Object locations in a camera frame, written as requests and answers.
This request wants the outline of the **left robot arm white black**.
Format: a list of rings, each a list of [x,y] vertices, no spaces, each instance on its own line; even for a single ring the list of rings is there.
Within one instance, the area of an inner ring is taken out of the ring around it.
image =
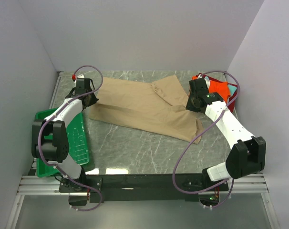
[[[85,108],[98,99],[93,81],[83,75],[74,82],[74,87],[55,112],[44,119],[36,119],[32,124],[31,154],[46,162],[47,166],[58,169],[65,178],[71,178],[70,186],[77,192],[87,187],[87,179],[82,177],[82,167],[69,154],[66,128]]]

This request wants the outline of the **beige t shirt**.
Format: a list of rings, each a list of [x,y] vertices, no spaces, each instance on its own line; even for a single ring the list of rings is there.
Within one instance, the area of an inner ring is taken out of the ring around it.
[[[89,118],[190,142],[203,131],[175,75],[152,83],[105,78]]]

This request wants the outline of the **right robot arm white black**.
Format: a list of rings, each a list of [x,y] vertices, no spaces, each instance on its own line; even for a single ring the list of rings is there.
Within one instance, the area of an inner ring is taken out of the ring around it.
[[[231,150],[225,162],[204,170],[201,185],[213,190],[219,180],[238,179],[265,167],[266,141],[255,137],[232,114],[226,102],[217,93],[210,93],[205,79],[189,81],[190,94],[186,109],[202,112],[213,122],[227,140]]]

